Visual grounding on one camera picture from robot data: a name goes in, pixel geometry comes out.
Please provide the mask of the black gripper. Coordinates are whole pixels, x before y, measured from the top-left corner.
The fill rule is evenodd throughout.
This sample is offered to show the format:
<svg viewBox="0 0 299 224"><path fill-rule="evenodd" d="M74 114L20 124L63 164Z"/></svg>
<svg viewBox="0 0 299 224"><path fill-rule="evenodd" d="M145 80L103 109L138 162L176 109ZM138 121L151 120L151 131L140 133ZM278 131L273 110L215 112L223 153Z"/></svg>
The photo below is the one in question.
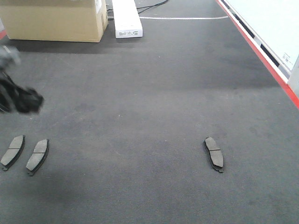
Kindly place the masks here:
<svg viewBox="0 0 299 224"><path fill-rule="evenodd" d="M44 97L35 89L22 88L6 72L0 78L0 113L39 113Z"/></svg>

